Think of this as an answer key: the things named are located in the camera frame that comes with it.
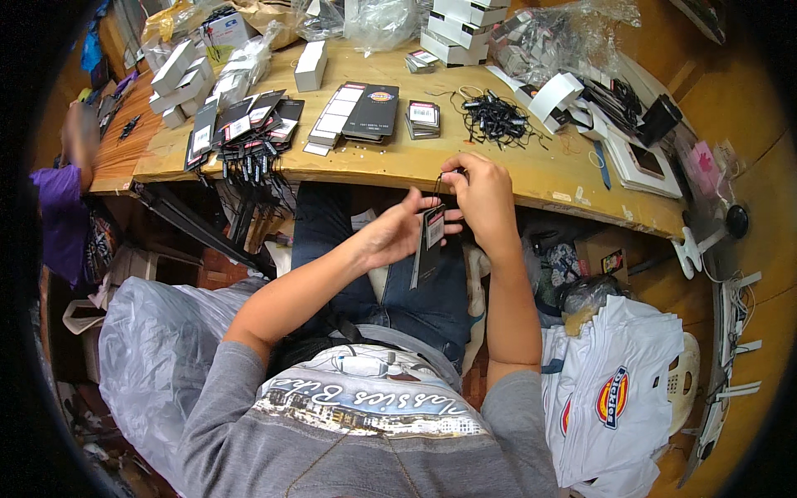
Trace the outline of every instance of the wooden table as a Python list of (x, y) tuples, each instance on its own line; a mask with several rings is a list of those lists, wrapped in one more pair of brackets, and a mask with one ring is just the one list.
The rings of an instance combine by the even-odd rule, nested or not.
[[(292, 98), (306, 101), (299, 126), (294, 132), (293, 149), (282, 155), (283, 175), (292, 180), (312, 179), (400, 188), (416, 186), (429, 191), (434, 186), (443, 160), (459, 151), (479, 151), (510, 171), (516, 203), (519, 205), (595, 219), (660, 237), (681, 238), (681, 212), (685, 209), (685, 203), (622, 188), (613, 166), (609, 166), (612, 188), (607, 190), (599, 169), (588, 157), (589, 151), (593, 150), (592, 142), (578, 135), (575, 129), (570, 130), (569, 151), (559, 137), (544, 141), (549, 150), (543, 149), (536, 138), (525, 150), (512, 148), (500, 151), (493, 144), (464, 143), (468, 133), (450, 103), (450, 95), (431, 96), (425, 91), (452, 92), (460, 85), (471, 84), (478, 88), (490, 88), (500, 96), (512, 97), (511, 89), (484, 67), (438, 68), (431, 74), (410, 74), (403, 59), (415, 47), (415, 44), (407, 44), (393, 52), (375, 53), (364, 59), (347, 42), (330, 42), (321, 90), (302, 93), (296, 91), (291, 62), (301, 55), (304, 44), (274, 53), (270, 73), (249, 93), (286, 88)], [(327, 157), (303, 152), (301, 149), (312, 125), (332, 93), (346, 80), (394, 84), (401, 88), (391, 141), (382, 145), (365, 144), (365, 147), (360, 144), (356, 148), (355, 143), (347, 143), (342, 139)], [(193, 173), (183, 172), (187, 137), (194, 121), (188, 120), (173, 130), (163, 123), (153, 128), (151, 121), (159, 122), (159, 116), (153, 115), (148, 109), (150, 94), (148, 79), (143, 78), (116, 116), (101, 148), (92, 192), (113, 194), (116, 189), (127, 189), (131, 179), (149, 183), (197, 178)], [(429, 100), (440, 105), (440, 138), (410, 140), (401, 116), (410, 99)], [(458, 106), (462, 98), (456, 95), (453, 102)], [(129, 117), (139, 113), (142, 114), (142, 120), (130, 138), (119, 146), (111, 143), (118, 137), (116, 128), (121, 129)], [(543, 129), (536, 118), (532, 116), (530, 120), (533, 126)], [(144, 140), (148, 140), (148, 144), (142, 149)], [(220, 178), (221, 164), (211, 161), (211, 164), (202, 168), (202, 172)]]

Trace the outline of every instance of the dickies logo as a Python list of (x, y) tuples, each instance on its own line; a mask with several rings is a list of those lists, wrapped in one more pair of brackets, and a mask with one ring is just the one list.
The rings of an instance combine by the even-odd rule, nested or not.
[(376, 100), (377, 102), (387, 102), (388, 100), (395, 97), (395, 95), (391, 95), (390, 93), (387, 92), (373, 92), (371, 95), (369, 95), (369, 97), (372, 100)]
[(628, 369), (623, 366), (617, 369), (614, 377), (607, 380), (598, 393), (595, 411), (598, 419), (608, 429), (617, 429), (617, 419), (622, 415), (628, 401)]
[(567, 436), (567, 424), (570, 423), (570, 398), (573, 395), (567, 396), (567, 402), (564, 403), (564, 410), (562, 416), (559, 417), (559, 428), (562, 430), (562, 435)]

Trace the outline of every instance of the table leg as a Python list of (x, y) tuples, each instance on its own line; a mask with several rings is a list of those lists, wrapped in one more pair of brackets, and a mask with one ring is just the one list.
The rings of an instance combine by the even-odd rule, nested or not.
[[(170, 222), (183, 232), (191, 235), (196, 240), (204, 245), (219, 251), (221, 254), (242, 263), (258, 272), (263, 273), (268, 278), (276, 278), (276, 270), (273, 266), (268, 264), (268, 261), (263, 261), (262, 256), (248, 253), (243, 249), (243, 241), (245, 240), (245, 232), (241, 236), (241, 228), (237, 227), (236, 233), (232, 234), (237, 239), (236, 241), (230, 240), (224, 233), (213, 228), (210, 223), (206, 222), (199, 215), (197, 215), (191, 208), (185, 205), (177, 196), (162, 183), (140, 183), (133, 182), (131, 190), (139, 195), (139, 200), (149, 209), (155, 211), (161, 218)], [(251, 213), (253, 210), (247, 210), (243, 206), (242, 213)]]

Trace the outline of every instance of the stack of white boxes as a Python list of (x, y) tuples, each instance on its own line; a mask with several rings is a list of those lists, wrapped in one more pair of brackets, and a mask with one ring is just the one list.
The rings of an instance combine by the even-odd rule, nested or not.
[(434, 0), (421, 47), (448, 68), (484, 64), (490, 32), (506, 19), (509, 1)]
[(185, 40), (152, 80), (150, 108), (155, 114), (163, 114), (169, 128), (178, 127), (204, 105), (215, 82), (207, 57), (200, 57), (194, 42)]

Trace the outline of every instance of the hand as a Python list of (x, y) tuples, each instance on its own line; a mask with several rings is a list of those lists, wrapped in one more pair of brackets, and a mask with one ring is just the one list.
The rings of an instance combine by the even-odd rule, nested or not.
[[(347, 243), (352, 243), (356, 254), (359, 256), (365, 272), (379, 268), (390, 263), (400, 261), (415, 253), (418, 249), (418, 237), (421, 233), (421, 214), (419, 210), (426, 210), (440, 204), (436, 197), (422, 197), (421, 191), (415, 187), (410, 188), (410, 193), (404, 200), (382, 213), (382, 216), (368, 223), (365, 228), (352, 236)], [(462, 219), (460, 210), (446, 210), (445, 220), (455, 221)], [(462, 225), (458, 223), (446, 224), (443, 233), (452, 235), (460, 233)]]
[[(465, 168), (468, 178), (453, 172), (458, 167)], [(440, 169), (487, 256), (495, 260), (521, 251), (509, 173), (481, 154), (465, 152), (448, 158)]]

